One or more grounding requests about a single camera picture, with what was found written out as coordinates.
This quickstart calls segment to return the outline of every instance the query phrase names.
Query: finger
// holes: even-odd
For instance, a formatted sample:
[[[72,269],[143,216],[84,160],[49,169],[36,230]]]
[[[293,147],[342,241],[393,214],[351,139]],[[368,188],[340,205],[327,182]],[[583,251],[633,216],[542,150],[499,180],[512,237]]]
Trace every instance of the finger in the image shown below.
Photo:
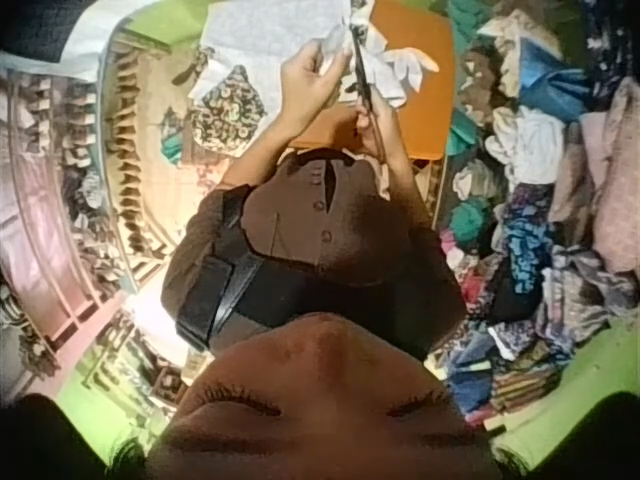
[[[305,43],[298,52],[291,57],[291,63],[307,70],[314,71],[318,65],[318,57],[320,56],[320,40],[312,39]]]
[[[376,115],[380,115],[382,112],[388,111],[391,106],[389,102],[382,96],[380,90],[375,85],[371,85],[371,103],[373,104],[373,111]]]
[[[350,61],[350,51],[345,52],[344,50],[341,50],[336,56],[333,57],[333,61],[331,62],[327,73],[325,73],[322,77],[322,82],[325,85],[325,88],[333,90],[338,85],[340,79],[342,78],[342,75],[349,66]]]
[[[371,120],[369,119],[369,115],[358,115],[358,119],[356,120],[356,128],[360,131],[367,130],[371,125]]]

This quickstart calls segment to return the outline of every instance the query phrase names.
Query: fabric scrap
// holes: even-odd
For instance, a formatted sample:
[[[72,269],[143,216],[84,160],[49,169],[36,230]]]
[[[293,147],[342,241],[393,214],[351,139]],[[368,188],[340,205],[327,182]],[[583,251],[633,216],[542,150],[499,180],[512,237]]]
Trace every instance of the fabric scrap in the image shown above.
[[[552,227],[547,221],[553,185],[519,184],[504,214],[506,249],[516,293],[528,293],[541,284],[541,271],[550,265]]]

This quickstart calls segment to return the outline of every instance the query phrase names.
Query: closed eye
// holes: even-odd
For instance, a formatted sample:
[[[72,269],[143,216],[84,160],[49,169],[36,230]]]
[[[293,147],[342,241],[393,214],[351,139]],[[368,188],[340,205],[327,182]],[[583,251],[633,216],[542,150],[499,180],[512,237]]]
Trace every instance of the closed eye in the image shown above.
[[[432,405],[446,405],[449,398],[446,394],[440,392],[429,392],[422,397],[414,397],[399,405],[394,406],[387,412],[387,416],[391,418],[401,418],[414,412],[422,410]]]
[[[277,406],[256,398],[253,393],[248,392],[241,387],[227,387],[225,385],[217,384],[214,388],[207,392],[207,402],[238,403],[269,417],[279,417],[280,415],[282,415],[282,410],[280,410]]]

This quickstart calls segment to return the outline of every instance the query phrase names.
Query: folded clothes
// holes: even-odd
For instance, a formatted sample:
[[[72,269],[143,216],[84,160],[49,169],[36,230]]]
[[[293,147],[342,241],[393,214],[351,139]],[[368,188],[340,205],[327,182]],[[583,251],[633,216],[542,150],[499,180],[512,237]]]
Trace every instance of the folded clothes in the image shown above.
[[[490,371],[457,372],[447,378],[446,384],[461,412],[466,415],[489,402],[491,380]]]
[[[593,250],[553,248],[553,268],[546,276],[546,309],[539,335],[568,354],[604,328],[609,320],[638,306],[640,291],[632,273],[607,272]]]
[[[519,184],[504,214],[506,248],[516,293],[529,293],[541,284],[542,269],[551,260],[552,228],[547,221],[553,185]]]

